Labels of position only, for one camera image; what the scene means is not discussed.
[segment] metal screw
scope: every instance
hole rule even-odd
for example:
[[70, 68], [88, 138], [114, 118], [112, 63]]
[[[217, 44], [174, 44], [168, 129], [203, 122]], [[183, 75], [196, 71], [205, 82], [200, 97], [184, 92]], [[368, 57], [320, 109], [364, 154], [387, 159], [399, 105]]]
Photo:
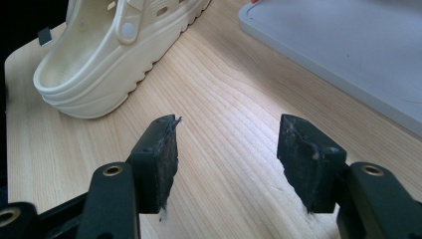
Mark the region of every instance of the metal screw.
[[15, 221], [21, 215], [21, 209], [17, 207], [5, 208], [0, 211], [0, 227], [4, 227]]
[[106, 169], [103, 170], [103, 175], [104, 176], [115, 176], [118, 175], [119, 173], [121, 173], [123, 171], [123, 168], [121, 166], [110, 166]]
[[376, 166], [366, 164], [361, 169], [367, 174], [372, 175], [372, 176], [384, 175], [384, 171], [381, 168], [378, 168]]

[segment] wood grain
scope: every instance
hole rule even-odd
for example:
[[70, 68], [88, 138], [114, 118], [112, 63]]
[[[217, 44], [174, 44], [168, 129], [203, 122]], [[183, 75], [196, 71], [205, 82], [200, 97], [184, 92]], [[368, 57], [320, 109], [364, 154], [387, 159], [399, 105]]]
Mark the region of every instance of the wood grain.
[[380, 164], [422, 200], [421, 138], [244, 34], [238, 12], [247, 2], [213, 0], [100, 119], [43, 102], [32, 77], [51, 46], [34, 40], [13, 53], [5, 64], [10, 201], [43, 212], [86, 192], [95, 169], [125, 160], [149, 123], [168, 114], [183, 118], [179, 170], [167, 210], [140, 215], [143, 238], [337, 238], [335, 215], [306, 214], [284, 177], [281, 114], [310, 120], [348, 151], [348, 163]]

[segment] black bracket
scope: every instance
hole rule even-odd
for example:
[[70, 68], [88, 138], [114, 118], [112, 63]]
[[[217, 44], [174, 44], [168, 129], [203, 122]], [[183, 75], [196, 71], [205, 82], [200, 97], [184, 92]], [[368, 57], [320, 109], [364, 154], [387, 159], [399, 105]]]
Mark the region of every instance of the black bracket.
[[81, 196], [40, 215], [28, 202], [0, 208], [0, 238], [140, 238], [137, 214], [165, 209], [179, 122], [174, 115], [154, 120], [127, 161], [98, 168]]
[[345, 163], [346, 151], [305, 119], [282, 115], [277, 158], [311, 213], [340, 207], [341, 238], [422, 238], [422, 205], [386, 168]]

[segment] shoe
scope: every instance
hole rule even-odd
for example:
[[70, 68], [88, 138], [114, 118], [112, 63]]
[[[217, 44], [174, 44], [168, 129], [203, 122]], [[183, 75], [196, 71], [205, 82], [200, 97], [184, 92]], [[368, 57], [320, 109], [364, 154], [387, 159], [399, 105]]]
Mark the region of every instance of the shoe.
[[35, 88], [69, 116], [104, 116], [127, 99], [209, 2], [73, 1], [65, 32], [34, 74]]

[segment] gray tray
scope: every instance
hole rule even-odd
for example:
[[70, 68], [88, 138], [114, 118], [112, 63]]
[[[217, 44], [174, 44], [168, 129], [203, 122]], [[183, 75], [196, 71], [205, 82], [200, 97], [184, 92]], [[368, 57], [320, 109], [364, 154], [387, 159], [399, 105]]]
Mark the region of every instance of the gray tray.
[[422, 136], [422, 1], [260, 0], [241, 29]]

